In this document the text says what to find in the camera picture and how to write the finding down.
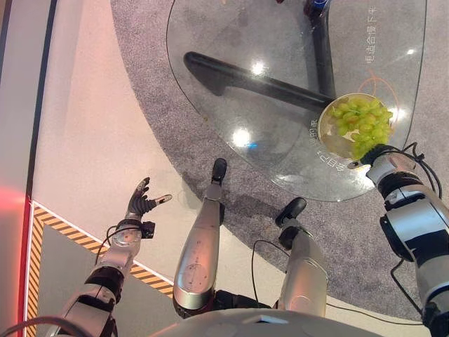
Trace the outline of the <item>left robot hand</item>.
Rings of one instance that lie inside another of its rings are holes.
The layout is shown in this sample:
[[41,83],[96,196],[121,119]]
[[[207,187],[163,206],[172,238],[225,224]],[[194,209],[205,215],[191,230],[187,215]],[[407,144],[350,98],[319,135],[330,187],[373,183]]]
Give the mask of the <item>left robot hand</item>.
[[161,204],[169,202],[173,196],[171,194],[165,194],[156,199],[149,199],[147,192],[149,191],[150,177],[142,179],[133,194],[130,197],[128,208],[126,210],[125,219],[141,221],[143,215],[150,212]]

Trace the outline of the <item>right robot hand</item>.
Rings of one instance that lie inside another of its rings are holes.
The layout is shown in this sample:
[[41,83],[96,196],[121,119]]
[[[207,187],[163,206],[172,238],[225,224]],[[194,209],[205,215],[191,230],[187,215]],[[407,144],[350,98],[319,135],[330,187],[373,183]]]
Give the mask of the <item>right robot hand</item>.
[[373,162],[387,150],[390,150],[390,145],[378,144],[374,146],[371,150],[368,150],[360,159],[350,162],[347,165],[348,169],[356,169],[364,165],[372,165]]

